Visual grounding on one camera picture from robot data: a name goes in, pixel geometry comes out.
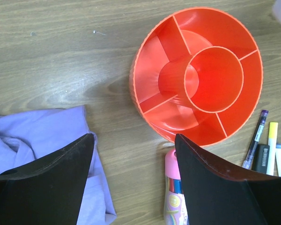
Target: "tabletop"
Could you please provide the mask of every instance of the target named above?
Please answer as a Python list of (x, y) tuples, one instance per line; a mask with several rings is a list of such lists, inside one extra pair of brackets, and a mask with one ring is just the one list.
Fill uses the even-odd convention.
[[(114, 224), (164, 224), (164, 156), (173, 144), (141, 118), (128, 77), (146, 35), (175, 11), (207, 6), (239, 19), (264, 65), (261, 98), (248, 122), (210, 152), (241, 165), (261, 109), (279, 122), (281, 25), (273, 0), (1, 0), (0, 115), (85, 105), (118, 215)], [(266, 143), (267, 130), (261, 137)]]

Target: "yellow circle on label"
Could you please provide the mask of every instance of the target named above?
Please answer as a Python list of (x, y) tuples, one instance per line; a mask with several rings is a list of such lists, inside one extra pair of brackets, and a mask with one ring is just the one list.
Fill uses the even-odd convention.
[(169, 196), (169, 203), (171, 207), (177, 208), (180, 205), (180, 198), (176, 195), (170, 195)]

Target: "white marker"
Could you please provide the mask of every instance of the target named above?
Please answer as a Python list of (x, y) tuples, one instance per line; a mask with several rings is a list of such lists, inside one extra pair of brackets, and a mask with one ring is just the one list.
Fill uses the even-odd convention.
[(278, 175), (281, 177), (281, 144), (276, 145), (276, 160), (277, 160), (277, 168)]
[(278, 135), (278, 123), (270, 122), (270, 129), (268, 131), (268, 141), (267, 141), (267, 144), (270, 146), (270, 151), (268, 155), (268, 164), (267, 164), (266, 173), (272, 176), (274, 175), (277, 135)]

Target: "folded cloth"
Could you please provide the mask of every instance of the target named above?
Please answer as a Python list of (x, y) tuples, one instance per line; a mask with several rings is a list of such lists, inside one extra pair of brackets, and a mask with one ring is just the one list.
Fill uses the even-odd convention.
[[(61, 149), (87, 133), (94, 134), (86, 123), (84, 106), (0, 116), (0, 174)], [(110, 224), (116, 218), (94, 137), (77, 225)]]

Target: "orange plastic organizer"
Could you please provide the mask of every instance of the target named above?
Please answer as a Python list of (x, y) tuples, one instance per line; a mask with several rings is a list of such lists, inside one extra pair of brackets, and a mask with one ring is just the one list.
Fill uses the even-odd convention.
[(218, 9), (195, 7), (162, 20), (146, 37), (130, 74), (140, 114), (161, 136), (200, 146), (233, 135), (262, 88), (260, 52), (249, 31)]

